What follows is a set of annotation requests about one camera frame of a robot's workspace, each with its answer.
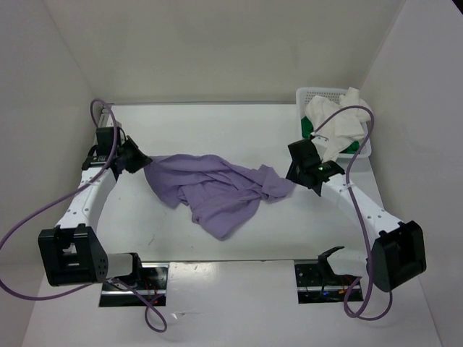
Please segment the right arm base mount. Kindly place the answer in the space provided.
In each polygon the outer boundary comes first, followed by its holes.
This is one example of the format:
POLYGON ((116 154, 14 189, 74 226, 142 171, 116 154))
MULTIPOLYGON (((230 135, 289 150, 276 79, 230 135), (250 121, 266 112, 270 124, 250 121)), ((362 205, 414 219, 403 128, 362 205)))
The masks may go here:
POLYGON ((322 304, 343 302, 348 287, 354 282, 351 275, 336 275, 325 279, 317 260, 294 263, 298 304, 322 304))

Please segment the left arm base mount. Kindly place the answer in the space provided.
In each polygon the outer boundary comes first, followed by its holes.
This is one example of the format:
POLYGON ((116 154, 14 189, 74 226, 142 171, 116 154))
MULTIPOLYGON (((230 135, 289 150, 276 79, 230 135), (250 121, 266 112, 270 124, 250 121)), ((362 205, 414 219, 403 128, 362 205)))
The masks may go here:
MULTIPOLYGON (((143 262, 140 278, 126 284, 135 289, 145 300, 155 307, 166 306, 166 289, 169 263, 143 262)), ((99 307, 143 307, 144 303, 136 295, 120 284, 103 284, 99 307)))

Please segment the purple t shirt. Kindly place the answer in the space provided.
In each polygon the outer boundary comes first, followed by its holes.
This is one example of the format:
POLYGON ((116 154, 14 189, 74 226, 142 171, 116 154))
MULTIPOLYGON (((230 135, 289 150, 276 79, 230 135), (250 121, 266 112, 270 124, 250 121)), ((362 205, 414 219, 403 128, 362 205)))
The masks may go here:
POLYGON ((217 155, 154 156, 144 167, 150 188, 171 209, 188 206, 192 222, 215 239, 228 239, 248 222, 262 201, 290 196, 295 184, 274 168, 245 168, 217 155))

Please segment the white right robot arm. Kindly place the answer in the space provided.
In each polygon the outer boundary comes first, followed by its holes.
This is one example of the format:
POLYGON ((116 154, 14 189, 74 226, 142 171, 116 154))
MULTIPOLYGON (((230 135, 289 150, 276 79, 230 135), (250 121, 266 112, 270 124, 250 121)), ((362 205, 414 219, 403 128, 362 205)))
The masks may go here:
POLYGON ((288 149, 292 159, 288 180, 331 202, 368 235, 364 254, 337 246, 318 255, 317 273, 323 283, 333 284, 343 275, 367 276, 388 293, 425 271, 424 236, 416 222, 405 223, 386 212, 340 165, 322 162, 310 140, 293 142, 288 149))

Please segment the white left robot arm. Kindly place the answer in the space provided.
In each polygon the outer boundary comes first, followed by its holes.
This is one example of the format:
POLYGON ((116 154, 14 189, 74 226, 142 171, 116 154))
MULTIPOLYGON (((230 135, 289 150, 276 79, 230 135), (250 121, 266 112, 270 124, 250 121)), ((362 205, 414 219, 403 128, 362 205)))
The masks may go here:
POLYGON ((119 176, 125 171, 134 174, 151 161, 120 126, 97 129, 96 143, 82 163, 79 192, 57 224, 38 237, 50 285, 104 283, 113 278, 130 289, 143 284, 145 272, 138 254, 107 253, 96 232, 119 176))

